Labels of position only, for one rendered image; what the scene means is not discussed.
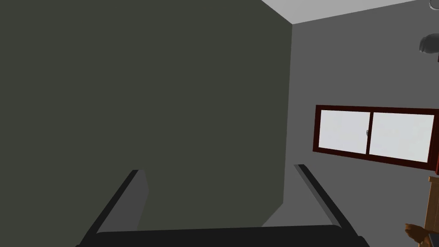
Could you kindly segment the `light wooden furniture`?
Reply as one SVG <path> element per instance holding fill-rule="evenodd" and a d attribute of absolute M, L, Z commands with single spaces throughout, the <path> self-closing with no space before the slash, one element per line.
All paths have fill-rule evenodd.
<path fill-rule="evenodd" d="M 405 224 L 406 234 L 418 247 L 439 247 L 439 177 L 429 177 L 430 190 L 424 227 Z"/>

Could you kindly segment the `dark red framed window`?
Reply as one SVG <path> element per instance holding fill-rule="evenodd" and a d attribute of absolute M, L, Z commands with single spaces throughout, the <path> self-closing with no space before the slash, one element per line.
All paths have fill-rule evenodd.
<path fill-rule="evenodd" d="M 439 174 L 439 109 L 317 105 L 313 151 Z"/>

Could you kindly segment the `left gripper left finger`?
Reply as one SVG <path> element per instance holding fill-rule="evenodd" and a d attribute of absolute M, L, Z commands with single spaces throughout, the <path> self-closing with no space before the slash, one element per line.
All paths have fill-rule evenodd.
<path fill-rule="evenodd" d="M 148 194 L 144 170 L 132 170 L 88 229 L 82 242 L 90 242 L 101 232 L 138 230 Z"/>

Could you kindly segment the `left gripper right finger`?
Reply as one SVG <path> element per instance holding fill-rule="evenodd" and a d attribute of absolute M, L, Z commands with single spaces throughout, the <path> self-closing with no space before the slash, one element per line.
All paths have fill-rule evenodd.
<path fill-rule="evenodd" d="M 331 197 L 327 194 L 322 185 L 317 181 L 312 172 L 304 164 L 294 165 L 295 169 L 306 183 L 308 189 L 314 195 L 320 207 L 325 212 L 332 225 L 336 225 L 344 230 L 348 235 L 358 237 L 350 222 L 335 205 Z"/>

